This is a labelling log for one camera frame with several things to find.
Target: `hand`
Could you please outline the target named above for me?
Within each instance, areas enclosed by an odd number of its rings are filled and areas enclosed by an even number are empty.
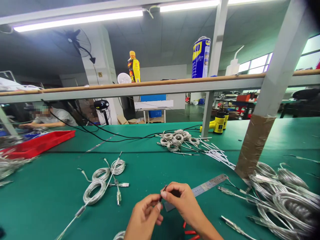
[[[172,195],[170,192],[173,190],[179,191],[181,196]],[[195,231],[199,231],[204,222],[208,221],[188,184],[172,182],[165,192],[161,192],[161,196],[177,208],[182,218]]]
[[[151,194],[133,208],[124,240],[150,240],[154,225],[161,225],[163,206],[159,203],[160,194]]]
[[[37,127],[38,123],[27,123],[27,124],[20,124],[19,128],[28,128],[28,127]]]

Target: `metal ruler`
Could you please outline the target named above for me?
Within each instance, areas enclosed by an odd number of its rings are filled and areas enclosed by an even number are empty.
[[[215,178],[212,178],[211,180],[209,180],[208,182],[205,182],[201,185],[199,185],[198,187],[195,187],[192,189],[192,192],[194,194],[195,197],[199,196],[200,194],[208,191],[209,189],[217,186],[219,183],[222,183],[224,180],[227,179],[227,175],[225,174],[220,174],[219,176],[216,176]],[[176,207],[173,206],[171,203],[169,202],[165,202],[164,203],[164,207],[166,208],[166,211],[169,212],[172,209],[175,209]]]

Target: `white shirt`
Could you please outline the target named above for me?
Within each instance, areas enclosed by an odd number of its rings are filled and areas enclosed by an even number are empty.
[[[54,115],[56,115],[59,119],[61,119],[65,123],[71,126],[78,126],[74,118],[66,110],[52,107],[51,111]],[[60,121],[57,118],[55,118],[53,115],[50,115],[50,117],[36,117],[34,119],[34,122],[35,123],[57,123]]]

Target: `wooden rail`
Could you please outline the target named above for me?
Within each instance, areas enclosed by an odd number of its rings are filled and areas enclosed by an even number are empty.
[[[305,75],[316,75],[316,74],[320,74],[320,69],[295,71],[293,76],[305,76]],[[0,96],[14,96],[14,95],[24,95],[24,94],[55,93],[55,92],[72,92],[72,91],[83,91],[83,90],[126,88],[126,87],[159,86],[159,85],[197,83],[197,82],[229,81],[229,80],[239,80],[239,79],[264,78],[265,75],[266,73],[260,73],[260,74],[232,75],[232,76],[207,77],[207,78],[188,78],[188,79],[176,79],[176,80],[166,80],[166,81],[151,81],[151,82],[140,82],[140,83],[108,84],[108,85],[97,85],[97,86],[88,86],[88,87],[66,87],[66,88],[50,88],[50,89],[39,89],[39,90],[29,90],[29,91],[23,91],[23,90],[9,91],[9,92],[1,92]]]

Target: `blue and yellow spray can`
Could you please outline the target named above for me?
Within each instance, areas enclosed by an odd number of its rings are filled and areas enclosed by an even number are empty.
[[[201,37],[193,45],[191,78],[207,77],[210,52],[210,38]]]

